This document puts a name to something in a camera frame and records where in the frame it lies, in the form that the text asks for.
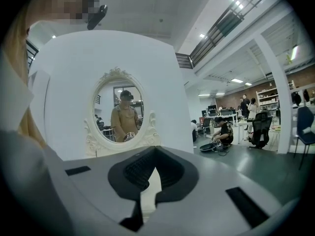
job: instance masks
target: white table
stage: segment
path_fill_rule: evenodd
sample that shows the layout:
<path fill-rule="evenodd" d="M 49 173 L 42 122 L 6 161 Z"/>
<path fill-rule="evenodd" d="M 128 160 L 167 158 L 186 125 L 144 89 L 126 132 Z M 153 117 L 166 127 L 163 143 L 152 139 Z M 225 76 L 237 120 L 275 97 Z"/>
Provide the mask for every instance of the white table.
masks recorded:
<path fill-rule="evenodd" d="M 110 128 L 110 129 L 103 129 L 103 130 L 102 130 L 102 132 L 108 132 L 108 131 L 109 131 L 109 139 L 112 140 L 111 137 L 114 138 L 113 129 Z"/>
<path fill-rule="evenodd" d="M 206 118 L 217 118 L 217 117 L 223 117 L 223 118 L 229 118 L 229 117 L 233 117 L 233 127 L 237 127 L 237 123 L 238 123 L 238 120 L 237 120 L 237 114 L 232 114 L 232 115 L 229 115 L 229 116 L 208 116 Z"/>
<path fill-rule="evenodd" d="M 240 121 L 238 123 L 238 144 L 240 144 L 240 140 L 241 140 L 241 128 L 240 127 L 243 127 L 245 125 L 252 125 L 252 122 L 243 122 L 243 121 Z"/>
<path fill-rule="evenodd" d="M 270 142 L 270 146 L 269 146 L 269 149 L 271 149 L 272 146 L 275 144 L 275 142 L 277 142 L 277 146 L 278 146 L 278 139 L 280 138 L 281 130 L 276 131 L 274 129 L 270 129 L 269 132 L 274 133 L 274 135 L 272 136 L 271 142 Z"/>

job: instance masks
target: shelf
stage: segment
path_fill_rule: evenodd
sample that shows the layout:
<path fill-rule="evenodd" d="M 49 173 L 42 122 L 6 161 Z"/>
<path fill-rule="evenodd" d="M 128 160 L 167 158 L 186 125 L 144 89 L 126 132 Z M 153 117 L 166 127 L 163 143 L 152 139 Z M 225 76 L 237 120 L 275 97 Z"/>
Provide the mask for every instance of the shelf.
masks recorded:
<path fill-rule="evenodd" d="M 278 102 L 275 101 L 275 102 L 272 102 L 272 103 L 260 104 L 259 106 L 261 107 L 261 106 L 267 106 L 267 105 L 272 105 L 272 104 L 277 104 L 277 103 L 278 103 Z"/>
<path fill-rule="evenodd" d="M 271 97 L 275 97 L 275 96 L 278 96 L 278 94 L 275 94 L 275 95 L 270 95 L 270 96 L 266 96 L 266 97 L 259 98 L 259 99 L 260 99 L 260 100 L 262 100 L 262 99 L 271 98 Z"/>
<path fill-rule="evenodd" d="M 277 88 L 268 89 L 268 90 L 266 90 L 266 91 L 258 92 L 257 94 L 269 92 L 269 91 L 272 91 L 272 90 L 277 90 Z"/>

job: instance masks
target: beige shirt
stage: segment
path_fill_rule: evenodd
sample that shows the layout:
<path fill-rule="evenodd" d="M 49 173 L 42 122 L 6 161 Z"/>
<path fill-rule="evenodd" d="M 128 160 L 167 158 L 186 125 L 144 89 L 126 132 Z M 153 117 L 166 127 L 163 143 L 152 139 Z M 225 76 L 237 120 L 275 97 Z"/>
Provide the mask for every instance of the beige shirt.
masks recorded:
<path fill-rule="evenodd" d="M 26 26 L 27 5 L 22 8 L 16 16 L 3 42 L 3 50 L 8 60 L 21 80 L 27 85 L 28 82 L 28 63 L 27 63 L 27 26 Z M 44 139 L 38 131 L 36 124 L 28 108 L 21 120 L 18 132 L 25 136 L 32 137 L 42 147 L 46 146 Z"/>
<path fill-rule="evenodd" d="M 129 106 L 127 109 L 123 109 L 121 105 L 119 105 L 120 110 L 114 108 L 111 116 L 111 127 L 115 128 L 120 126 L 125 135 L 129 132 L 134 132 L 136 135 L 138 133 L 138 129 L 136 123 L 138 122 L 138 114 L 137 111 Z M 124 141 L 124 136 L 121 134 L 115 133 L 115 139 L 117 143 L 122 143 Z"/>

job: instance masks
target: black slot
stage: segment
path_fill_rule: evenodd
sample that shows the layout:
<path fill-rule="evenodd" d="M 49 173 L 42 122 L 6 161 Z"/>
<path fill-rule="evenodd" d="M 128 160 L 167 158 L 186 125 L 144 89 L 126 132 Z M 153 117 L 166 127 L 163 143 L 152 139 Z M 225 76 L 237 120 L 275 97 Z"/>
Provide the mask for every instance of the black slot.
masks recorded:
<path fill-rule="evenodd" d="M 67 173 L 68 176 L 72 176 L 72 175 L 80 174 L 80 173 L 83 173 L 85 171 L 90 171 L 90 170 L 91 169 L 88 166 L 82 166 L 79 168 L 65 170 L 65 172 Z"/>
<path fill-rule="evenodd" d="M 228 189 L 226 193 L 252 228 L 269 218 L 240 187 Z"/>

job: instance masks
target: white mirror frame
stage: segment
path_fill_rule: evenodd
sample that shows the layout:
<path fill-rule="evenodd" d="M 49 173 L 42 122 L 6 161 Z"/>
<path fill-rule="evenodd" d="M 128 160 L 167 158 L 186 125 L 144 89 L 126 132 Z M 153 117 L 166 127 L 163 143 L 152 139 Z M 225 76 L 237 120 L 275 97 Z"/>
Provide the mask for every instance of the white mirror frame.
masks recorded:
<path fill-rule="evenodd" d="M 95 123 L 95 98 L 103 86 L 112 80 L 124 79 L 136 86 L 139 90 L 144 104 L 144 118 L 142 126 L 138 134 L 131 140 L 125 143 L 116 143 L 105 138 Z M 85 129 L 88 134 L 86 137 L 86 154 L 89 157 L 105 156 L 116 154 L 119 152 L 128 151 L 134 148 L 144 146 L 158 146 L 161 144 L 160 136 L 155 129 L 156 116 L 154 111 L 150 111 L 149 100 L 141 84 L 126 71 L 122 71 L 118 67 L 111 69 L 109 73 L 105 73 L 97 82 L 93 93 L 89 99 L 88 117 L 84 120 Z"/>

